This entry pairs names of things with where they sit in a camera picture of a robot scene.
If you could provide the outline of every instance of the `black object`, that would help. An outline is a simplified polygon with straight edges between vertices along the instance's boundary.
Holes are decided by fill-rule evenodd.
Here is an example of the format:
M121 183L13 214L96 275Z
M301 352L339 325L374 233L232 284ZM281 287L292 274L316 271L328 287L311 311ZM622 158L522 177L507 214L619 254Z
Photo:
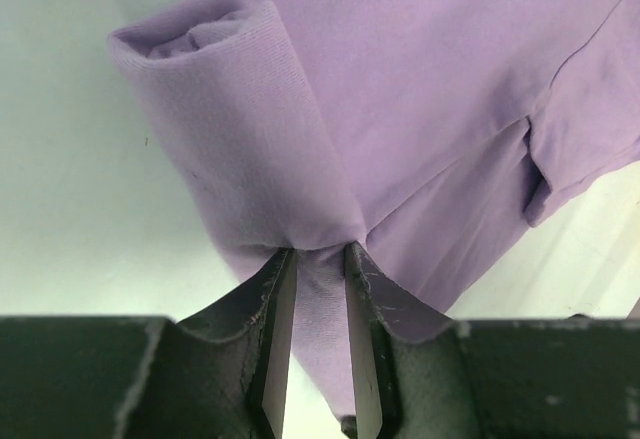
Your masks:
M640 321L457 322L345 261L358 439L640 439Z
M2 318L0 438L280 438L295 293L280 250L178 325Z
M359 439L640 439L640 321L454 321L345 249ZM174 324L0 318L0 439L279 439L293 250Z

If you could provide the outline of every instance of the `lavender shirt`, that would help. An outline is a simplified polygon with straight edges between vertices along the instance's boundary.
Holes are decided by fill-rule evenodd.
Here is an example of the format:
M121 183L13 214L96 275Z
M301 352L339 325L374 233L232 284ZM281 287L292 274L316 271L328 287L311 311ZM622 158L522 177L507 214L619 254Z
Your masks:
M183 0L109 43L239 279L303 251L293 347L336 416L345 243L445 311L640 158L640 0Z

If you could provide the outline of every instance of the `t-shirt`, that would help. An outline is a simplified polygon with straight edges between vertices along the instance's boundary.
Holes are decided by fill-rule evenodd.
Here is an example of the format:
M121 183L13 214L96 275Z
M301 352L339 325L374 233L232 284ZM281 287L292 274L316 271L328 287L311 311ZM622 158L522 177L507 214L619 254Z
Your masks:
M445 311L640 158L640 0L182 0L109 42L239 279L300 250L293 350L336 416L346 243Z

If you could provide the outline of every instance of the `purple cloth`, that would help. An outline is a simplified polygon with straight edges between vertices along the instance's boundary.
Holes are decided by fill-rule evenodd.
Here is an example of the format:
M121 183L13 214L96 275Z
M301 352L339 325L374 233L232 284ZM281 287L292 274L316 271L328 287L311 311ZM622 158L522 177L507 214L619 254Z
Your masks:
M183 0L109 41L239 279L302 250L294 353L337 416L345 243L445 311L640 158L640 0Z

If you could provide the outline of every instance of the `white surface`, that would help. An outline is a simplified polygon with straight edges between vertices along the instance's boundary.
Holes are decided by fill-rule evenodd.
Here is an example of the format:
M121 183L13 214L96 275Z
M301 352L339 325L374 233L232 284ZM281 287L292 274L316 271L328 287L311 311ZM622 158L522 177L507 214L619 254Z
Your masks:
M0 314L180 319L234 287L106 55L109 31L171 1L0 0ZM640 164L528 234L452 314L625 316L639 276ZM285 437L343 437L295 362Z

